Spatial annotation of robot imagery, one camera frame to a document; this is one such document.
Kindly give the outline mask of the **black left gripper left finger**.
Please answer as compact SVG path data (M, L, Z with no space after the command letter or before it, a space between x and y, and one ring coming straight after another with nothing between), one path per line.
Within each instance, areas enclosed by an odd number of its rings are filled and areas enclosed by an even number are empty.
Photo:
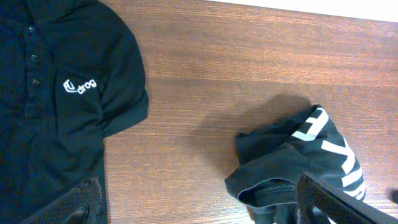
M40 209L21 224L95 224L102 191L96 176L86 179Z

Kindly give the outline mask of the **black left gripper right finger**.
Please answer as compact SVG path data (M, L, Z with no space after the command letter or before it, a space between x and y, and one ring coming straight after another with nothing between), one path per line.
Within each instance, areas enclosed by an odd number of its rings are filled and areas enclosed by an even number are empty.
M300 223L397 224L397 219L303 172L296 185Z

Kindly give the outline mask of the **dark green t-shirt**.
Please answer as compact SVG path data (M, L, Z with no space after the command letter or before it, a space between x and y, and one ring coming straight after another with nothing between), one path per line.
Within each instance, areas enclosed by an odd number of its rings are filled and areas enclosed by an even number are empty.
M311 172L357 200L366 186L361 165L320 105L236 136L239 167L228 193L251 209L256 223L298 223L295 188Z

